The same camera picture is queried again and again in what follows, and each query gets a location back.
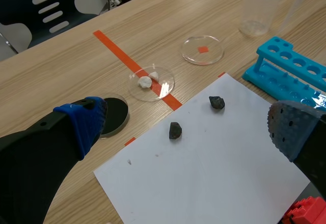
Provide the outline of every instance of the dark stone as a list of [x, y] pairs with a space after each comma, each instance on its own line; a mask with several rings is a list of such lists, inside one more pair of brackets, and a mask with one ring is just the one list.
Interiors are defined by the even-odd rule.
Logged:
[[210, 101], [210, 105], [212, 105], [212, 107], [215, 109], [222, 109], [225, 107], [223, 98], [219, 96], [216, 97], [209, 96], [209, 101]]
[[182, 134], [182, 128], [178, 122], [171, 122], [170, 131], [169, 131], [169, 139], [177, 139]]

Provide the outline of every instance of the clear plastic cup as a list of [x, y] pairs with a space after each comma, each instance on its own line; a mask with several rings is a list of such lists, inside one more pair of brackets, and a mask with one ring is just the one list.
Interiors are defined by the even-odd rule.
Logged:
[[240, 31], [249, 36], [268, 32], [280, 0], [244, 0]]

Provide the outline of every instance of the orange tape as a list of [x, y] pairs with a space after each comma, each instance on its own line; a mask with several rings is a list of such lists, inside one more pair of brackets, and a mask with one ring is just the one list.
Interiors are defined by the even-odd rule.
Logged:
[[221, 77], [222, 75], [224, 75], [224, 74], [225, 74], [225, 72], [223, 72], [221, 75], [219, 75], [218, 78], [220, 78], [220, 77]]
[[124, 144], [124, 146], [128, 146], [129, 144], [131, 144], [133, 141], [135, 141], [136, 140], [136, 138], [135, 137], [133, 137], [132, 139], [130, 139], [128, 142], [126, 142], [125, 144]]
[[[117, 56], [133, 73], [141, 70], [142, 68], [134, 61], [131, 57], [129, 57], [124, 51], [122, 51], [113, 41], [111, 41], [103, 32], [96, 31], [93, 33], [98, 40], [100, 40], [110, 51]], [[138, 77], [147, 76], [147, 72], [143, 70], [142, 72], [137, 73]], [[161, 93], [162, 86], [153, 81], [151, 86], [151, 90], [156, 93], [158, 96]], [[175, 97], [171, 94], [168, 94], [162, 99], [171, 109], [177, 110], [179, 107], [182, 106]]]

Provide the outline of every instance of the petri dish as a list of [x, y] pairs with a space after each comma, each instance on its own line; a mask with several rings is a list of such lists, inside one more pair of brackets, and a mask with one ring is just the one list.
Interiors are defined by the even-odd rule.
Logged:
[[118, 94], [107, 94], [102, 97], [107, 104], [104, 129], [100, 138], [107, 138], [120, 132], [129, 121], [127, 101]]
[[[148, 76], [152, 72], [158, 73], [158, 81], [152, 79], [151, 88], [143, 89], [139, 86], [140, 77]], [[136, 99], [145, 102], [157, 101], [171, 93], [174, 87], [174, 75], [161, 66], [150, 66], [137, 71], [130, 76], [129, 91]]]
[[181, 47], [182, 56], [195, 65], [210, 65], [219, 61], [224, 54], [219, 39], [211, 36], [188, 38]]

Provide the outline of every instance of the dark blue chair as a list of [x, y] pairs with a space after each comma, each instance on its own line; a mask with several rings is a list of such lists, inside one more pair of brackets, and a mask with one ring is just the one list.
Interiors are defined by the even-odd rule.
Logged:
[[[79, 12], [74, 1], [46, 0], [39, 4], [34, 4], [35, 0], [0, 0], [0, 3], [2, 3], [0, 23], [4, 25], [23, 23], [26, 25], [32, 33], [32, 41], [28, 46], [30, 48], [97, 16], [95, 14]], [[47, 21], [46, 17], [59, 11], [62, 11], [61, 16]], [[55, 32], [50, 31], [51, 28], [59, 24], [64, 27]], [[6, 43], [13, 51], [18, 53], [8, 40], [6, 40]]]

